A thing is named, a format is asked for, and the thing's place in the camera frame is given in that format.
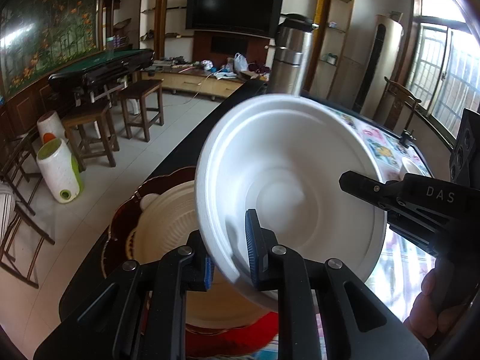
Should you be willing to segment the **person's right hand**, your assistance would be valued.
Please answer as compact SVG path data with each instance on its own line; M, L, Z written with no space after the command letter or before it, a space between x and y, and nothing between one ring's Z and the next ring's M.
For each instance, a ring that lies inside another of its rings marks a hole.
M453 306L437 314L431 301L431 293L437 284L437 269L433 268L421 283L421 292L416 297L409 316L403 325L429 349L429 339L436 333L445 334L465 312L467 303Z

